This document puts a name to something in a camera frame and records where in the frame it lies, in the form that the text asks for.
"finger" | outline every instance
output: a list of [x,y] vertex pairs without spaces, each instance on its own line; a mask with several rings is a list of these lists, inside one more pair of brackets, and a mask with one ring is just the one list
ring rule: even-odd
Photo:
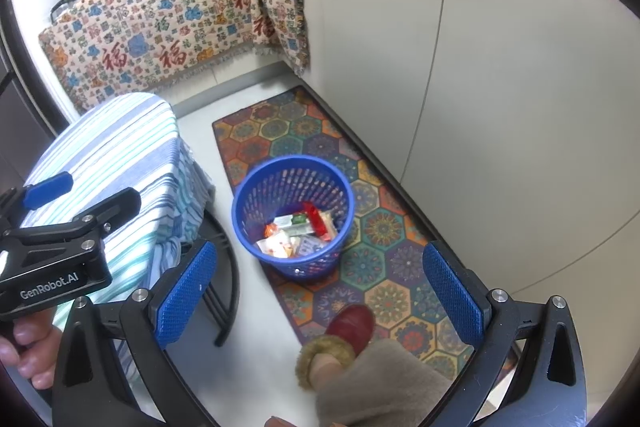
[[22,354],[18,373],[23,378],[32,378],[54,365],[58,357],[60,338],[62,338],[62,331],[52,328],[46,339],[35,343],[31,349]]
[[267,420],[267,423],[264,424],[264,427],[296,427],[293,423],[289,423],[282,418],[276,418],[272,416]]
[[31,383],[33,384],[34,388],[48,389],[49,387],[51,387],[53,385],[53,376],[55,370],[56,365],[54,364],[43,373],[34,375],[33,378],[31,378]]
[[20,355],[14,344],[3,337],[0,337],[0,362],[2,365],[18,365],[20,362]]
[[21,346],[47,338],[52,328],[53,315],[56,309],[42,310],[26,317],[16,319],[14,325],[15,341]]

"patterned cloth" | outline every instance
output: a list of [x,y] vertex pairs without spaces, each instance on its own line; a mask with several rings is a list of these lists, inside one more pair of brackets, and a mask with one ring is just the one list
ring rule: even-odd
[[[26,184],[68,171],[70,193],[30,212],[22,227],[70,221],[126,187],[140,192],[140,213],[105,238],[113,282],[90,295],[95,303],[150,288],[197,237],[212,186],[178,135],[175,116],[158,96],[135,93],[96,107],[68,127],[44,153]],[[71,302],[58,307],[63,328]]]
[[308,63],[302,0],[78,0],[40,44],[80,112],[251,48]]
[[[300,342],[324,333],[343,306],[367,303],[376,314],[377,339],[399,341],[453,380],[473,347],[460,341],[424,275],[426,230],[309,93],[296,87],[230,114],[213,128],[234,190],[265,160],[300,153],[333,163],[351,182],[356,217],[334,273],[310,283],[287,282],[264,267]],[[515,360],[508,360],[505,371]]]

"hexagon pattern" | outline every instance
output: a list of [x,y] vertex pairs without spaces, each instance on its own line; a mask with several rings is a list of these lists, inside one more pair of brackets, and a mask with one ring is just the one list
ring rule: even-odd
[[321,335],[344,306],[367,303],[376,315],[374,341],[395,339],[453,380],[473,347],[460,341],[422,270],[428,232],[311,95],[291,89],[214,122],[213,130],[233,187],[258,163],[300,153],[326,159],[351,182],[356,217],[338,269],[293,282],[265,267],[300,342]]

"striped tablecloth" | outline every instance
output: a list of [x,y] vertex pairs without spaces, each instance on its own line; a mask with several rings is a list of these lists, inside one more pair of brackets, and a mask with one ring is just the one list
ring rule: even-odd
[[[196,239],[213,194],[180,139],[171,107],[148,93],[126,94],[86,113],[53,142],[26,184],[62,171],[73,176],[73,190],[30,212],[23,227],[70,221],[126,187],[142,198],[138,216],[105,239],[113,282],[90,295],[94,303],[125,299],[175,266],[180,243]],[[57,327],[64,327],[70,306],[58,307]]]

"snack wrapper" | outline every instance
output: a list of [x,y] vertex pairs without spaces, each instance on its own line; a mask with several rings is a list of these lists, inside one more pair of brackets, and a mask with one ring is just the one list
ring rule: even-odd
[[275,233],[278,233],[280,229],[274,223],[269,223],[264,227],[264,237],[271,237]]
[[309,201],[303,201],[302,206],[304,207],[309,222],[314,229],[314,233],[318,237],[322,237],[325,233],[327,233],[327,229],[326,225],[322,221],[322,217],[320,216],[318,209],[314,206],[313,203],[310,203]]
[[279,257],[280,259],[291,257],[294,253],[289,235],[284,230],[280,230],[266,239],[261,239],[256,245],[262,253]]
[[296,249],[296,255],[303,257],[310,253],[317,252],[326,247],[326,242],[313,235],[303,235],[300,237],[300,246]]
[[320,212],[322,222],[326,227],[326,233],[320,236],[323,241],[329,242],[334,240],[338,236],[338,231],[334,226],[334,218],[331,215],[331,211]]
[[279,230],[284,230],[289,237],[314,233],[313,226],[303,212],[275,217],[273,223],[267,227],[277,227]]

